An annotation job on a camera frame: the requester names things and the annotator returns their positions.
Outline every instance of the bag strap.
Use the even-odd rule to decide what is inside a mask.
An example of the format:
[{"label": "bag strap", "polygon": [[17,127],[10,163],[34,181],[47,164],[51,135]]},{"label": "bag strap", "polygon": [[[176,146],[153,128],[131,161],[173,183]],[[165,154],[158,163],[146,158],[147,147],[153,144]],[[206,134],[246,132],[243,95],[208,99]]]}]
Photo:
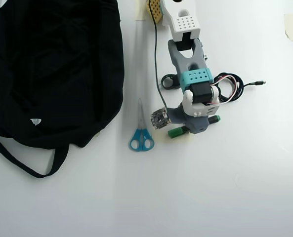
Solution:
[{"label": "bag strap", "polygon": [[29,173],[32,176],[39,178],[39,179],[47,177],[47,176],[51,176],[52,174],[56,173],[59,170],[59,168],[61,167],[61,165],[63,164],[63,162],[65,161],[67,154],[68,154],[68,150],[69,150],[69,145],[66,147],[61,147],[61,148],[56,149],[52,169],[48,174],[43,175],[43,174],[39,174],[39,173],[35,172],[34,170],[29,168],[25,164],[18,161],[0,142],[0,153],[4,157],[6,157],[11,163],[15,164],[16,166],[20,167],[21,169],[23,169],[27,173]]}]

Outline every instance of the white servo bracket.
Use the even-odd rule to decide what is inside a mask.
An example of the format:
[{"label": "white servo bracket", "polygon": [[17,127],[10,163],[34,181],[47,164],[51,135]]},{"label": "white servo bracket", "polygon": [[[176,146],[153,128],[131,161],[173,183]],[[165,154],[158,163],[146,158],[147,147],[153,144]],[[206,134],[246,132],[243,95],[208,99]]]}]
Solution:
[{"label": "white servo bracket", "polygon": [[[211,102],[216,104],[220,103],[219,90],[216,86],[212,86],[211,89],[213,91],[213,98]],[[185,90],[182,100],[182,107],[185,114],[197,118],[215,115],[220,106],[204,105],[202,103],[194,104],[193,93],[191,92],[191,90]]]},{"label": "white servo bracket", "polygon": [[191,33],[191,39],[199,38],[200,25],[196,16],[196,0],[161,0],[164,15],[163,25],[170,26],[175,42],[182,41],[184,33]]}]

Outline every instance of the blue scissors handle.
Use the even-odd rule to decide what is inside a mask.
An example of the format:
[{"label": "blue scissors handle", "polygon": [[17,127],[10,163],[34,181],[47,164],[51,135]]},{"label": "blue scissors handle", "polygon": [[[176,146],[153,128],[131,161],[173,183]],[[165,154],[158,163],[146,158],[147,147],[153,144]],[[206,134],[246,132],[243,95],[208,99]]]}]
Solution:
[{"label": "blue scissors handle", "polygon": [[[134,141],[137,142],[137,148],[134,148],[132,146]],[[146,141],[150,142],[150,147],[147,147],[145,145]],[[132,140],[130,141],[131,149],[136,152],[147,152],[154,147],[154,144],[155,142],[153,138],[151,137],[151,135],[149,134],[149,132],[147,131],[147,129],[137,129]]]}]

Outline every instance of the green cap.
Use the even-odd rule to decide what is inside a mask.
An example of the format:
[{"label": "green cap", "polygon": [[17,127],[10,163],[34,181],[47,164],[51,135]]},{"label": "green cap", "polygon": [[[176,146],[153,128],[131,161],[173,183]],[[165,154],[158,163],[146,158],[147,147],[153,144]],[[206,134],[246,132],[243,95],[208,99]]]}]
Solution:
[{"label": "green cap", "polygon": [[182,127],[175,128],[175,129],[168,132],[168,136],[170,138],[179,137],[183,134],[185,134],[185,131],[184,131],[184,129],[182,129]]}]

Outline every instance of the wooden block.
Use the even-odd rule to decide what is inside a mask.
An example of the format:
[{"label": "wooden block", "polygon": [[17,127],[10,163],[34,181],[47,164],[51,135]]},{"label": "wooden block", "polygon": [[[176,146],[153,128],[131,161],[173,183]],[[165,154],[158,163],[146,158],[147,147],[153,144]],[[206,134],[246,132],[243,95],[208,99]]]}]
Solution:
[{"label": "wooden block", "polygon": [[[152,18],[149,4],[150,4],[150,2],[149,2],[149,0],[147,0],[146,10],[147,10],[148,14],[150,15],[150,17]],[[161,7],[160,7],[160,0],[151,0],[151,8],[152,8],[152,13],[153,13],[155,22],[156,22],[156,24],[158,24],[159,21],[163,17],[163,14],[161,12]]]}]

